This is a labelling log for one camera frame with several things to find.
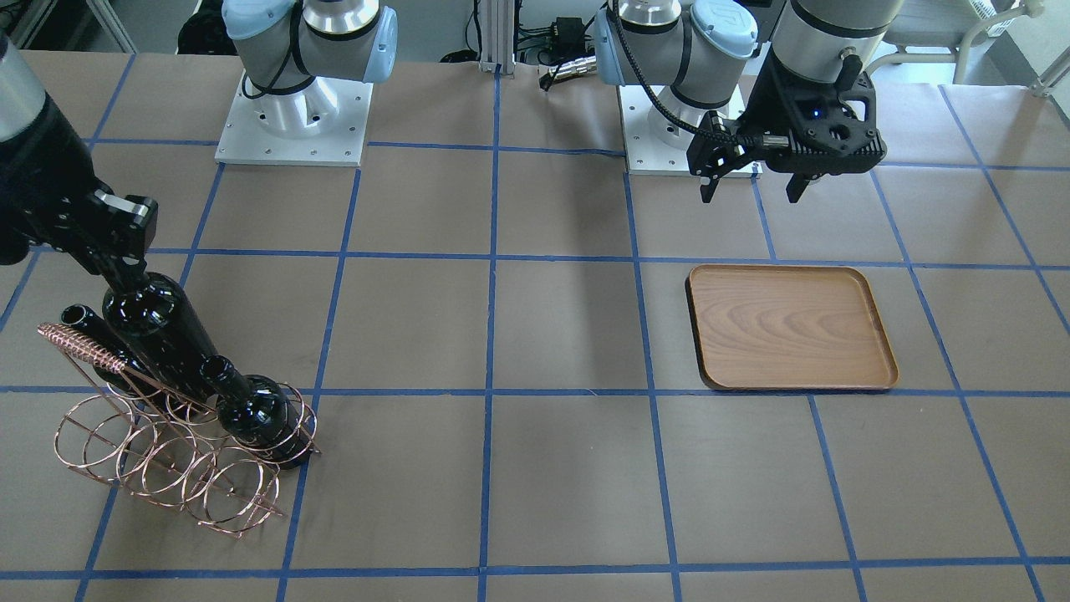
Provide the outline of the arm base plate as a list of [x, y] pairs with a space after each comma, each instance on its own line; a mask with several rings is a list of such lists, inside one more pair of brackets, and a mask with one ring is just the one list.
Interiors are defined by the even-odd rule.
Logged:
[[290, 95], [253, 99], [241, 81], [215, 160], [228, 165], [360, 167], [374, 84], [316, 79]]
[[[658, 93], [659, 101], [670, 113], [692, 126], [698, 126], [701, 118], [706, 114], [703, 108], [681, 103], [671, 91], [664, 91], [662, 84], [653, 84], [652, 90]], [[618, 92], [622, 115], [620, 122], [623, 126], [630, 174], [690, 176], [685, 152], [693, 140], [693, 135], [682, 130], [679, 126], [672, 125], [649, 103], [649, 96], [639, 84], [622, 84], [618, 87]], [[744, 108], [744, 99], [737, 84], [727, 105], [717, 108], [717, 113], [722, 119], [732, 118], [742, 115]], [[731, 171], [727, 177], [761, 177], [762, 174], [762, 165], [750, 161]]]

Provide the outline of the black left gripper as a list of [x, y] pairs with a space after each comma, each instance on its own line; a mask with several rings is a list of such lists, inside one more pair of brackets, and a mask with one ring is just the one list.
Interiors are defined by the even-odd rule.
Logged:
[[701, 202], [710, 203], [720, 180], [749, 161], [792, 174], [788, 202], [798, 203], [813, 175], [861, 174], [885, 159], [876, 91], [861, 60], [834, 59], [832, 77], [802, 79], [767, 59], [742, 117], [723, 125], [704, 117], [687, 151]]

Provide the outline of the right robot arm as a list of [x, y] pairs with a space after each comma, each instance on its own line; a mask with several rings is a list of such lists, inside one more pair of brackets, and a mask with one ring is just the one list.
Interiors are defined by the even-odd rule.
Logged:
[[112, 288], [134, 285], [146, 271], [157, 202], [114, 195], [96, 176], [83, 140], [7, 37], [1, 57], [3, 264], [22, 262], [33, 245], [49, 245]]

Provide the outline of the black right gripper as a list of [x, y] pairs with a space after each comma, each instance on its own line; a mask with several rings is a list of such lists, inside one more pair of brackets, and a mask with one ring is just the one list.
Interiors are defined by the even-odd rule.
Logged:
[[88, 146], [54, 101], [3, 141], [1, 159], [1, 263], [20, 263], [33, 245], [49, 245], [90, 274], [144, 273], [157, 201], [118, 196], [100, 181]]

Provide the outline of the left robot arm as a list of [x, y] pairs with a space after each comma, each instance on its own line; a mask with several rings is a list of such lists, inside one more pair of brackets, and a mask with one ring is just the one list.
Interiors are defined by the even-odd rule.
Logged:
[[863, 174], [885, 159], [866, 61], [899, 1], [788, 1], [742, 114], [722, 118], [759, 24], [735, 1], [610, 1], [594, 17], [599, 76], [638, 84], [664, 125], [691, 137], [685, 159], [710, 202], [750, 161], [788, 174], [798, 202], [822, 176]]

